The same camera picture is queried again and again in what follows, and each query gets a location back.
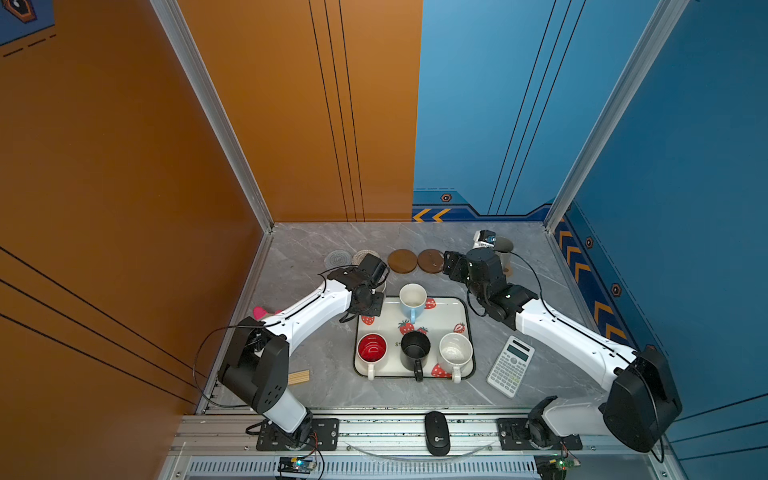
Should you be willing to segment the grey mug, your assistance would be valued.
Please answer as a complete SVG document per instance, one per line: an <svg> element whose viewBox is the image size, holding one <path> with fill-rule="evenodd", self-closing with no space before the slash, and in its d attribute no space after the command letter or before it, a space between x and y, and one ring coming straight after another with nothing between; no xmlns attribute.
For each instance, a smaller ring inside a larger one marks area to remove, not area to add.
<svg viewBox="0 0 768 480"><path fill-rule="evenodd" d="M514 243L508 238L497 236L494 250L499 253L511 253L514 251Z"/></svg>

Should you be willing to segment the red inside white mug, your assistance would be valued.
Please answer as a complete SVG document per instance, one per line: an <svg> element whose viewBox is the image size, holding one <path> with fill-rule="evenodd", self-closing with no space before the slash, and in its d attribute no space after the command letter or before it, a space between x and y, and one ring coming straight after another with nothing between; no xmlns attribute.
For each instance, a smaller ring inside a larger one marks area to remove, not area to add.
<svg viewBox="0 0 768 480"><path fill-rule="evenodd" d="M369 381L376 376L376 368L387 356L387 340L378 333L364 335L357 343L356 358L364 365Z"/></svg>

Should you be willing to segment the light blue mug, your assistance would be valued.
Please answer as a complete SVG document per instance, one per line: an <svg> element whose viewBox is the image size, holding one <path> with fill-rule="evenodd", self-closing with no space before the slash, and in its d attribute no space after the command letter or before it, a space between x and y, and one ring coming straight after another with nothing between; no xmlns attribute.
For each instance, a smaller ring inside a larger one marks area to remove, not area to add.
<svg viewBox="0 0 768 480"><path fill-rule="evenodd" d="M425 288L416 283L409 283L400 289L398 298L405 319L415 323L426 309L428 295Z"/></svg>

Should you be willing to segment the grey woven rope coaster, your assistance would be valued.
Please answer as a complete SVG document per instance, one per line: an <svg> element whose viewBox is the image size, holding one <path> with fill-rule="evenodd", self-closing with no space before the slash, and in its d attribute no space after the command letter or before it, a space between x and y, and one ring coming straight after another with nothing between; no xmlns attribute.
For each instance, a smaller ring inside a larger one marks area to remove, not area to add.
<svg viewBox="0 0 768 480"><path fill-rule="evenodd" d="M330 252L324 259L326 270L344 267L350 265L351 262L352 255L348 251L340 249Z"/></svg>

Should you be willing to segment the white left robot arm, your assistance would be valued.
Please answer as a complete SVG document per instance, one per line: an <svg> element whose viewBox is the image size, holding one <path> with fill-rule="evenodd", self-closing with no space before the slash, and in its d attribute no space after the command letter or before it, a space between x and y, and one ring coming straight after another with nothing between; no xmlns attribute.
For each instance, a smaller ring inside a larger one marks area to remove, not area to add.
<svg viewBox="0 0 768 480"><path fill-rule="evenodd" d="M389 274L381 261L345 265L320 274L321 284L292 306L265 320L247 317L233 334L217 379L295 444L310 436L313 414L288 389L289 360L297 347L328 321L376 316Z"/></svg>

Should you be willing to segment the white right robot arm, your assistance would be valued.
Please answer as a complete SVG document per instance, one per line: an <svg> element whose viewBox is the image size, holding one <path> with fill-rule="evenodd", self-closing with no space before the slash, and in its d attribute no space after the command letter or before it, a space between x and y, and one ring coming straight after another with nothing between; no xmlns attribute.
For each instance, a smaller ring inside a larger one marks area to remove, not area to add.
<svg viewBox="0 0 768 480"><path fill-rule="evenodd" d="M443 272L463 284L491 319L547 345L602 388L602 394L592 397L540 401L526 423L536 447L550 448L572 435L612 435L626 447L648 453L682 413L669 362L660 350L635 350L559 316L542 292L508 282L493 249L447 251Z"/></svg>

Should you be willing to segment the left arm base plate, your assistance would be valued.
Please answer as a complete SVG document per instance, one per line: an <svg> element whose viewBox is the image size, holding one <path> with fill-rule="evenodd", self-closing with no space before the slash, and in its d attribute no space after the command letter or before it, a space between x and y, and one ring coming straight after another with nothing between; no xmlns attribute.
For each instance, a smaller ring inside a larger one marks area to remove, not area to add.
<svg viewBox="0 0 768 480"><path fill-rule="evenodd" d="M268 421L260 427L256 449L258 451L335 451L339 440L340 420L338 418L313 418L302 423L292 433L286 432L274 422Z"/></svg>

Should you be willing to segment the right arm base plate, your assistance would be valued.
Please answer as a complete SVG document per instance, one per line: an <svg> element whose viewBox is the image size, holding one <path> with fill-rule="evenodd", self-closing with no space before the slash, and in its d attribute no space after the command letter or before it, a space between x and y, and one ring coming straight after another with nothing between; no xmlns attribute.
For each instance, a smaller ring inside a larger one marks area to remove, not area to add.
<svg viewBox="0 0 768 480"><path fill-rule="evenodd" d="M504 451L583 449L578 435L556 436L542 422L528 418L499 418L497 433Z"/></svg>

